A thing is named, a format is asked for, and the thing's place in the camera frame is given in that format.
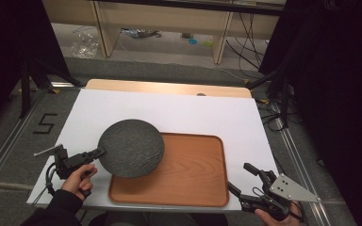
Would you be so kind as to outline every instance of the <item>gray floor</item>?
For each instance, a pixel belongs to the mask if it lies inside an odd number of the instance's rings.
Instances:
[[[71,25],[53,24],[57,32],[58,41],[72,76],[87,82],[91,78],[145,80],[161,82],[177,82],[191,84],[209,84],[221,86],[242,87],[245,79],[260,76],[255,68],[241,61],[244,73],[239,70],[239,58],[229,48],[224,51],[222,64],[216,65],[212,61],[211,49],[204,46],[204,41],[210,37],[194,35],[198,40],[195,45],[189,44],[180,38],[180,34],[163,33],[161,38],[150,37],[144,39],[132,39],[126,35],[120,36],[119,44],[113,55],[109,58],[102,57],[98,50],[94,59],[80,59],[72,57],[71,45],[77,41],[77,32],[80,29],[95,32],[93,27],[80,27]],[[230,42],[238,47],[235,39]],[[263,40],[256,41],[256,47],[264,53],[266,43]],[[254,55],[244,54],[252,61]],[[52,76],[53,81],[60,79]],[[266,85],[252,90],[257,99],[264,99]],[[35,184],[41,169],[46,162],[44,157],[33,157],[33,153],[52,147],[64,125],[69,112],[76,99],[78,89],[62,89],[58,94],[48,93],[45,90],[34,92],[34,97],[41,96],[33,108],[18,138],[10,146],[9,155],[4,159],[0,169],[0,225],[18,225],[27,218],[35,209],[25,203],[30,189]],[[271,114],[266,105],[258,105],[262,116]],[[14,89],[4,109],[0,113],[0,149],[10,135],[12,129],[19,122],[21,109],[21,92]],[[293,102],[290,103],[290,111],[294,111]],[[51,133],[35,134],[36,131],[46,131],[46,126],[39,125],[41,117],[45,113],[54,113],[56,116],[46,119],[54,124]],[[289,134],[293,141],[293,149],[302,158],[307,174],[313,188],[322,199],[329,224],[321,224],[313,214],[313,206],[304,205],[308,216],[309,225],[355,225],[354,220],[341,198],[331,175],[325,167],[317,164],[317,154],[310,142],[310,137],[304,129],[299,115],[289,117],[289,129],[284,132],[272,131],[277,128],[277,121],[270,125],[265,124],[274,157],[280,163],[285,174],[297,182],[302,178],[291,160],[290,147],[286,143],[285,134]],[[83,225],[96,215],[103,213],[101,210],[90,210],[83,219]],[[253,214],[233,212],[227,214],[229,225],[261,225],[260,220]]]

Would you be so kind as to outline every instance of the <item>blue object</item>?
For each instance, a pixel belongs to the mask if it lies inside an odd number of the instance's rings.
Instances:
[[[195,40],[195,39],[190,39],[190,40],[188,40],[188,42],[189,42],[189,44],[196,44],[196,43],[198,43],[198,41]]]

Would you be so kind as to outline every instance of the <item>floor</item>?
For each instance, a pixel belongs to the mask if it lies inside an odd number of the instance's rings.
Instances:
[[[192,34],[193,41],[196,41],[196,43],[194,43],[190,41],[190,39],[182,38],[179,33],[160,32],[160,37],[152,36],[134,39],[124,31],[124,33],[119,36],[119,41],[113,54],[110,57],[104,57],[100,50],[96,29],[94,27],[67,24],[52,24],[52,26],[56,32],[62,53],[68,60],[69,67],[71,66],[75,71],[77,70],[77,64],[74,64],[74,61],[78,60],[78,57],[73,55],[74,49],[72,46],[75,43],[80,43],[80,35],[91,35],[95,38],[95,43],[98,43],[96,53],[93,52],[94,55],[92,58],[104,61],[103,67],[110,63],[114,64],[119,62],[155,63],[174,67],[195,66],[201,68],[202,72],[220,73],[221,76],[225,77],[224,80],[231,79],[232,81],[239,81],[242,86],[243,83],[249,80],[255,80],[258,76],[257,73],[255,73],[257,71],[256,67],[240,59],[230,47],[232,46],[238,53],[243,53],[247,59],[255,65],[258,65],[260,59],[256,57],[254,52],[246,49],[241,52],[242,45],[245,41],[245,47],[253,48],[251,42],[246,39],[228,38],[230,45],[225,46],[222,63],[215,64],[213,63],[211,48],[209,46],[211,42],[209,36]],[[255,40],[256,51],[260,54],[265,54],[267,43],[267,40]],[[85,75],[85,77],[81,77],[81,79],[87,79],[87,77],[91,78],[93,74]],[[266,84],[252,90],[254,97],[257,99],[265,99],[265,88]],[[10,140],[7,141],[6,138],[11,135],[11,128],[16,126],[16,121],[20,114],[18,106],[21,102],[21,95],[19,93],[19,88],[13,91],[11,104],[8,105],[0,115],[0,150],[3,149],[2,144],[4,144],[3,146],[9,146],[7,143],[10,143]],[[76,98],[77,91],[65,89],[61,93],[61,96],[50,95],[49,98],[45,95],[41,100],[42,104],[39,104],[35,111],[40,114],[62,111],[69,112],[71,106],[62,105],[61,103],[67,103]],[[278,110],[277,104],[258,105],[258,107],[260,115],[263,117]],[[31,117],[26,126],[38,125],[40,119],[41,118]],[[62,124],[65,121],[65,117],[57,118],[56,124]],[[291,116],[289,118],[289,129],[281,132],[274,131],[274,128],[276,130],[276,128],[280,126],[280,121],[270,121],[264,123],[264,125],[274,157],[280,162],[280,170],[290,175],[292,179],[304,184],[304,186],[308,187],[312,192],[316,192],[323,200],[322,205],[304,204],[304,210],[308,217],[307,224],[355,225],[349,209],[340,197],[332,181],[332,177],[327,173],[326,168],[317,163],[316,151],[310,143],[310,138],[307,137],[304,125],[300,121],[299,116]],[[11,148],[12,150],[10,150],[10,152],[12,152],[12,154],[10,155],[9,152],[3,161],[4,165],[0,169],[0,216],[2,215],[2,210],[5,209],[3,206],[6,206],[11,216],[15,216],[15,219],[0,217],[0,225],[11,225],[12,222],[21,222],[22,218],[26,218],[32,213],[34,207],[25,204],[25,198],[28,196],[29,190],[33,187],[33,185],[28,182],[27,177],[32,178],[38,176],[40,171],[34,171],[33,169],[41,169],[41,166],[46,162],[45,159],[35,160],[30,154],[25,156],[14,156],[14,154],[21,155],[21,153],[25,152],[34,152],[35,150],[28,149],[30,146],[35,147],[35,145],[39,145],[38,147],[41,147],[41,149],[43,149],[44,146],[48,148],[49,145],[56,142],[55,134],[57,136],[60,133],[59,130],[53,131],[52,136],[45,136],[45,141],[39,143],[39,141],[33,137],[35,136],[33,135],[33,130],[28,131],[25,129],[18,135],[19,140],[16,141],[16,147]],[[303,164],[292,161],[292,158],[300,158],[301,160],[297,162]],[[18,169],[17,176],[13,177],[12,169]],[[316,212],[321,212],[322,208],[325,209],[325,211],[323,211],[325,214],[316,214]],[[84,218],[82,221],[83,225],[88,225],[89,220],[97,214],[100,214],[101,211],[89,211],[84,217],[83,213],[84,212],[80,212],[78,215],[80,218]],[[243,212],[230,213],[227,215],[227,218],[231,226],[260,224],[257,217]]]

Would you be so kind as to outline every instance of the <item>wooden cutting board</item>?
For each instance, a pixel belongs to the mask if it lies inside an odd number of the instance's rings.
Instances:
[[[222,207],[228,204],[222,140],[214,136],[162,133],[158,167],[139,178],[112,176],[113,202]]]

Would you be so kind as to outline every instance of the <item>black sleeve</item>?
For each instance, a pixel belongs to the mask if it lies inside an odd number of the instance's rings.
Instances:
[[[82,206],[82,201],[75,194],[66,190],[57,190],[46,209],[38,208],[22,226],[78,226],[75,214]]]

